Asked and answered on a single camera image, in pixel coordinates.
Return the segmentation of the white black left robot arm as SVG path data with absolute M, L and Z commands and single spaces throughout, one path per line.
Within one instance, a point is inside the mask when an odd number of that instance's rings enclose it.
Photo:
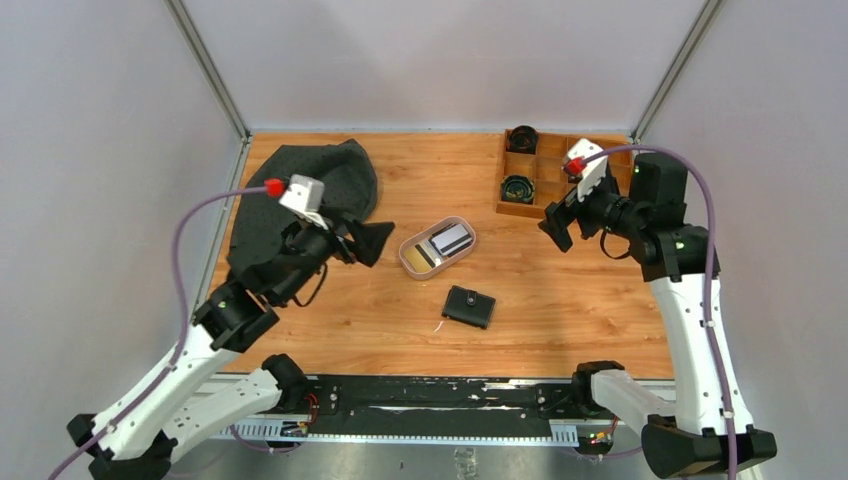
M 225 364 L 246 353 L 273 326 L 277 308 L 302 306 L 298 292 L 332 258 L 374 266 L 392 222 L 296 221 L 269 247 L 235 245 L 227 280 L 182 327 L 176 344 L 123 398 L 97 414 L 79 414 L 67 431 L 90 456 L 94 479 L 162 479 L 199 443 L 254 413 L 298 411 L 308 381 L 286 354 L 268 357 L 246 379 L 191 403 Z

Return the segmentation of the aluminium frame rail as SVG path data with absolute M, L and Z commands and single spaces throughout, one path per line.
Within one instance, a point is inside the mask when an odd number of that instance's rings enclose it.
M 494 379 L 327 376 L 309 378 L 288 357 L 192 401 L 157 389 L 111 428 L 101 446 L 117 460 L 147 458 L 156 472 L 200 442 L 269 415 L 271 440 L 339 438 L 412 443 L 542 442 L 601 452 L 610 442 L 581 434 L 579 421 L 621 422 L 636 432 L 661 479 L 727 473 L 775 457 L 773 434 L 744 423 L 720 433 L 687 427 L 681 399 L 666 401 L 615 362 L 581 364 L 567 383 Z

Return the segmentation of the wooden compartment organizer box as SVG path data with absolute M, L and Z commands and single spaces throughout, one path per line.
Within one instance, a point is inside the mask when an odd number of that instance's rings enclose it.
M 496 211 L 500 214 L 541 219 L 545 208 L 560 201 L 575 185 L 561 169 L 566 152 L 583 136 L 579 133 L 539 133 L 534 155 L 506 151 L 507 135 L 504 131 L 496 173 Z M 533 180 L 535 198 L 532 205 L 507 203 L 500 200 L 500 184 L 508 175 L 524 175 Z

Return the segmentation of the thin white card stack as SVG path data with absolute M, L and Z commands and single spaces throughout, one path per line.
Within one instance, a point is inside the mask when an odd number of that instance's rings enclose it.
M 431 235 L 427 242 L 442 258 L 450 258 L 467 248 L 473 240 L 472 233 L 464 224 L 454 223 Z

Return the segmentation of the pink oval plastic tray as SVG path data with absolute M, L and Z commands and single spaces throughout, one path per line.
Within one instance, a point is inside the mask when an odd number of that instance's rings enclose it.
M 423 281 L 468 256 L 476 243 L 473 227 L 462 217 L 449 216 L 405 240 L 398 258 L 411 278 Z

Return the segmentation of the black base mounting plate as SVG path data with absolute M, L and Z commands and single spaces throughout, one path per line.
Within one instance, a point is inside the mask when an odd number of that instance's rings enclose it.
M 549 378 L 318 375 L 268 412 L 305 419 L 312 436 L 536 440 L 553 438 L 556 423 L 583 438 L 624 428 L 579 406 L 569 380 Z

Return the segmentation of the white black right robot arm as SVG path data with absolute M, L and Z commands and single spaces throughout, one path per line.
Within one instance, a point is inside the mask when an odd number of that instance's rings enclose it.
M 571 403 L 584 417 L 607 411 L 640 438 L 642 454 L 661 479 L 741 471 L 775 457 L 771 432 L 754 424 L 738 388 L 720 309 L 715 219 L 685 221 L 689 179 L 696 167 L 673 151 L 639 146 L 627 195 L 617 190 L 608 152 L 582 141 L 563 161 L 572 190 L 549 205 L 540 228 L 561 251 L 572 246 L 568 228 L 583 238 L 612 234 L 627 240 L 628 255 L 660 310 L 671 349 L 676 399 L 667 402 L 613 361 L 580 364 Z

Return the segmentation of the rolled dark belt top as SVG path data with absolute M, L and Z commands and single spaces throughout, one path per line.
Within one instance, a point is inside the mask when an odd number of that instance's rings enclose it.
M 511 129 L 507 135 L 506 151 L 534 155 L 539 142 L 538 131 L 529 125 Z

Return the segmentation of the black leather card holder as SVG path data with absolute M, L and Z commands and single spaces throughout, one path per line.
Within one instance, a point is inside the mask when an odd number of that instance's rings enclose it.
M 496 306 L 496 299 L 475 290 L 453 285 L 448 291 L 441 316 L 486 330 Z

